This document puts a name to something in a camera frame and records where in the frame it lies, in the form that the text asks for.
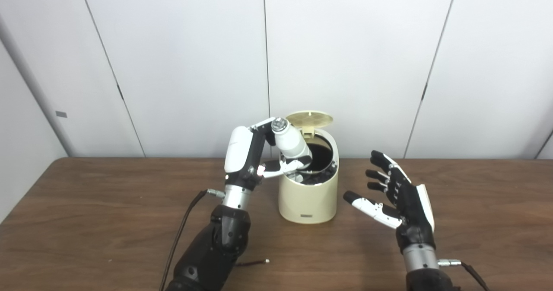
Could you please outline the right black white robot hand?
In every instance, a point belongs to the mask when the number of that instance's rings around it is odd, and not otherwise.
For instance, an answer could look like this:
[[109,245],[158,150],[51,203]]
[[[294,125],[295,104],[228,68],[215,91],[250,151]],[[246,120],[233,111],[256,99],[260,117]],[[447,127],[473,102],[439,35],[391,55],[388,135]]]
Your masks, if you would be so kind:
[[390,205],[353,191],[346,191],[343,199],[375,221],[395,230],[401,252],[413,244],[435,249],[435,220],[426,186],[423,183],[414,185],[401,165],[385,153],[372,150],[370,162],[380,170],[366,170],[366,177],[373,180],[367,183],[367,187],[385,194]]

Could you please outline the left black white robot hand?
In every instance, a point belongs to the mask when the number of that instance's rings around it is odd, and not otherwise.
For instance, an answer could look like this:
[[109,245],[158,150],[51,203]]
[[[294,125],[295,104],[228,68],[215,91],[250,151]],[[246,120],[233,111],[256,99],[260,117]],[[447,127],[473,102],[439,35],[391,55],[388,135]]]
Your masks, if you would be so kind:
[[[280,150],[278,160],[261,161],[266,144]],[[271,117],[232,131],[224,164],[225,184],[252,191],[264,178],[306,169],[312,161],[302,132],[288,119]]]

